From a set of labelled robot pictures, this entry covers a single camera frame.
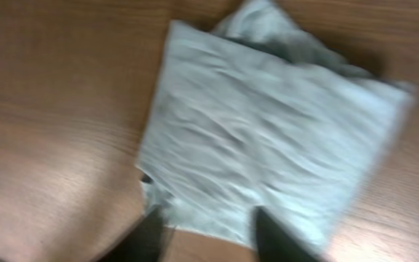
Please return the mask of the light blue t-shirt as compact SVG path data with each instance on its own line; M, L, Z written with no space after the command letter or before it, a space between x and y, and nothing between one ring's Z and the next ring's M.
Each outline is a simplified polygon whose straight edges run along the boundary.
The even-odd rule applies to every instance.
M411 86L349 64L272 1L169 25L137 167L167 225L251 246L265 207L312 253L386 155Z

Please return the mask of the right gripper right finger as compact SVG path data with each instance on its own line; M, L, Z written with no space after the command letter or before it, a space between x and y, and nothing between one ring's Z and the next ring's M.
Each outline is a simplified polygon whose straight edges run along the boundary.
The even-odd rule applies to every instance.
M286 229L283 229L263 207L253 212L252 227L259 262L322 262Z

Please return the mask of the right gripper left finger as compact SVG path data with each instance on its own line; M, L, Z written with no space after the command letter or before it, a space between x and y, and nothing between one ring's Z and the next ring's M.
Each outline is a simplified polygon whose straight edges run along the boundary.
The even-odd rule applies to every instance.
M161 207L155 205L98 262L158 262L164 246L163 234Z

